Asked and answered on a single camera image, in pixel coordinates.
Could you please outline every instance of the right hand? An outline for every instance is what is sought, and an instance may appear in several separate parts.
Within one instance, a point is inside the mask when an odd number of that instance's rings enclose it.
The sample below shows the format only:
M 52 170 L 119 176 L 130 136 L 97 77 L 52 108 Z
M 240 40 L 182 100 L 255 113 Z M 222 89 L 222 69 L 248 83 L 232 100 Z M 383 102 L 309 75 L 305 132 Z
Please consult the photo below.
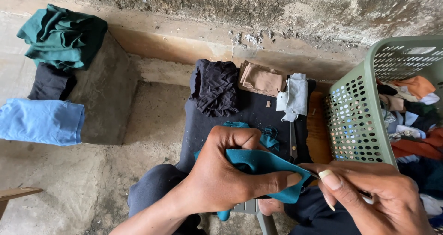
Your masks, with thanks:
M 329 165 L 298 166 L 318 173 L 318 186 L 326 202 L 334 206 L 339 201 L 363 235 L 435 234 L 420 202 L 418 187 L 390 164 L 332 161 Z M 374 203 L 366 203 L 357 190 L 370 193 Z

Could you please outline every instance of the left hand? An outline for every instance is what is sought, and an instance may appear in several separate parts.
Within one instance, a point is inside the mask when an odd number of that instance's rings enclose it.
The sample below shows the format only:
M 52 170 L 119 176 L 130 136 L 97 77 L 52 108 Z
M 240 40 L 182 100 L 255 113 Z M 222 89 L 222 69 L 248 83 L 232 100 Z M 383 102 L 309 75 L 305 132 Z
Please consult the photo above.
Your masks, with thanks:
M 289 171 L 246 174 L 224 157 L 226 149 L 266 150 L 259 144 L 260 136 L 258 129 L 215 126 L 211 130 L 190 174 L 172 190 L 185 201 L 189 214 L 229 210 L 301 180 L 300 174 Z

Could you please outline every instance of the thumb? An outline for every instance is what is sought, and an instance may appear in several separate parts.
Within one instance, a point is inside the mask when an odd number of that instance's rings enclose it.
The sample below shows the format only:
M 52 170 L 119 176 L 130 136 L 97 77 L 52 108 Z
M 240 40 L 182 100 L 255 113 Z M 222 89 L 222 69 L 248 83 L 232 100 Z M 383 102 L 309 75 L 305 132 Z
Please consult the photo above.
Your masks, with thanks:
M 363 200 L 360 193 L 346 180 L 336 175 L 331 170 L 324 170 L 318 173 L 323 185 L 329 193 L 333 195 L 348 210 L 349 214 L 356 219 L 359 217 L 369 218 L 374 211 Z
M 299 173 L 291 171 L 278 171 L 261 175 L 245 174 L 244 176 L 252 191 L 252 198 L 279 193 L 302 180 L 302 176 Z

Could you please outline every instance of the hand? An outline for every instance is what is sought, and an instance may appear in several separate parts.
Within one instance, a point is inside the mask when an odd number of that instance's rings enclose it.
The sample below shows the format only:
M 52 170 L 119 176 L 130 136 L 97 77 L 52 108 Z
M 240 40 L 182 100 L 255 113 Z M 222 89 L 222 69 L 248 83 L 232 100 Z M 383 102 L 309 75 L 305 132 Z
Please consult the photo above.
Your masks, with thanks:
M 224 157 L 226 149 L 261 149 L 257 129 L 214 127 L 188 177 L 173 191 L 180 192 L 189 214 L 225 211 L 250 199 L 278 193 L 296 185 L 301 175 L 289 171 L 249 175 L 234 168 Z
M 332 161 L 325 164 L 299 164 L 317 172 L 318 186 L 326 202 L 339 201 L 365 234 L 435 234 L 420 202 L 418 188 L 411 178 L 386 163 Z M 357 190 L 372 195 L 366 203 Z

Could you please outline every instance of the foot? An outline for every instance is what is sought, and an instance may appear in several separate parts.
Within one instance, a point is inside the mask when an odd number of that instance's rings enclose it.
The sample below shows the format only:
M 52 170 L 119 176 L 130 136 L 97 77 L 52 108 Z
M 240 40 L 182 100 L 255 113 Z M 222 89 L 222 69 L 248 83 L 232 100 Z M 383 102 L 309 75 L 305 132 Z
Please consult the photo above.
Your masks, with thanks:
M 258 208 L 266 216 L 271 216 L 275 212 L 284 213 L 283 203 L 276 199 L 259 199 Z

